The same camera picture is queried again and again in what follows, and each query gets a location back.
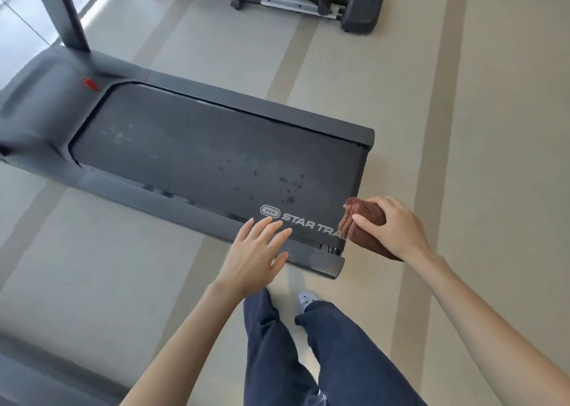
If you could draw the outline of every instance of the folded cloth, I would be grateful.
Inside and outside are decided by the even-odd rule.
[[[346,210],[344,217],[338,225],[338,230],[343,235],[344,239],[349,239],[353,243],[364,247],[367,250],[374,251],[374,253],[378,253],[388,259],[392,259],[394,261],[402,260],[394,256],[380,243],[380,241],[370,235],[367,231],[360,228],[360,226],[352,219],[354,214],[360,214],[377,226],[385,225],[386,215],[377,204],[358,199],[357,197],[351,197],[344,204],[344,208]]]

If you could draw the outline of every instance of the black treadmill belt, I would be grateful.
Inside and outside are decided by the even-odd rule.
[[[80,164],[237,217],[258,220],[269,205],[298,217],[285,221],[296,235],[337,247],[325,226],[336,231],[367,154],[345,140],[135,84],[102,100],[70,151]]]

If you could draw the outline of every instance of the person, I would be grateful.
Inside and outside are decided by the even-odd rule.
[[[569,406],[570,379],[468,287],[431,251],[419,219],[393,197],[370,199],[386,213],[375,226],[354,221],[426,282],[479,370],[505,405]],[[245,406],[425,405],[392,362],[334,304],[300,295],[305,328],[320,364],[318,384],[297,360],[295,345],[266,286],[283,268],[278,254],[291,234],[281,221],[246,222],[216,280],[142,374],[122,406],[183,406],[224,324],[244,301],[248,336]]]

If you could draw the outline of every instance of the treadmill upright post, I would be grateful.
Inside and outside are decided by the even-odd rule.
[[[63,44],[81,52],[90,52],[87,37],[73,0],[42,0]]]

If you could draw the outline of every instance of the navy blue pants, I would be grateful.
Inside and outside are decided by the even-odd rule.
[[[320,364],[318,384],[299,363],[267,289],[247,298],[243,313],[248,337],[244,406],[426,406],[388,357],[334,304],[313,302],[295,318]]]

